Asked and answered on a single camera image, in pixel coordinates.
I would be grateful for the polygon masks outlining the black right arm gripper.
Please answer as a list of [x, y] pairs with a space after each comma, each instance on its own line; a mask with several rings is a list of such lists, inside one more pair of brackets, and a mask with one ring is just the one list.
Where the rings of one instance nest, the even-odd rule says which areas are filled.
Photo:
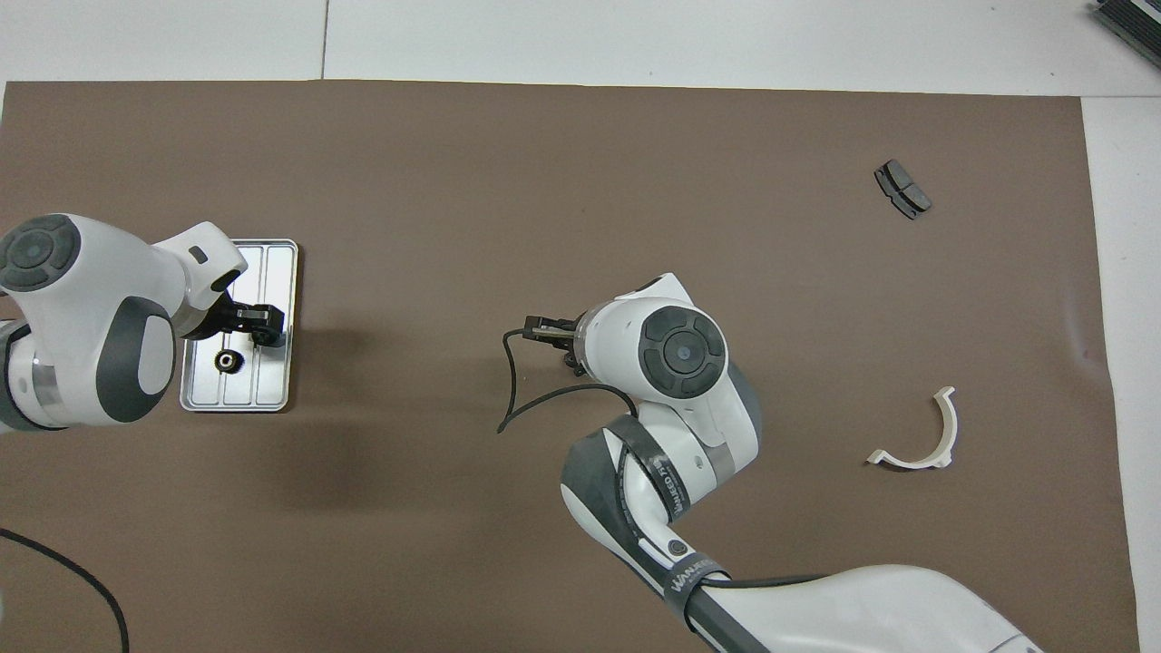
[[574, 375], [586, 375], [580, 359], [580, 313], [574, 320], [529, 315], [525, 318], [525, 339], [548, 344], [564, 351], [563, 361]]

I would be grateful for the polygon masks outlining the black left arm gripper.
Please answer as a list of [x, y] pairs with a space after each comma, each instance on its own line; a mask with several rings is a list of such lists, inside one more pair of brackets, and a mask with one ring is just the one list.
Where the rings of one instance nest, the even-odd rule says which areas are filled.
[[238, 331], [283, 331], [283, 311], [272, 304], [239, 304], [236, 309], [236, 302], [216, 302], [199, 325], [186, 333], [186, 339], [204, 340], [219, 332], [235, 332], [237, 329]]

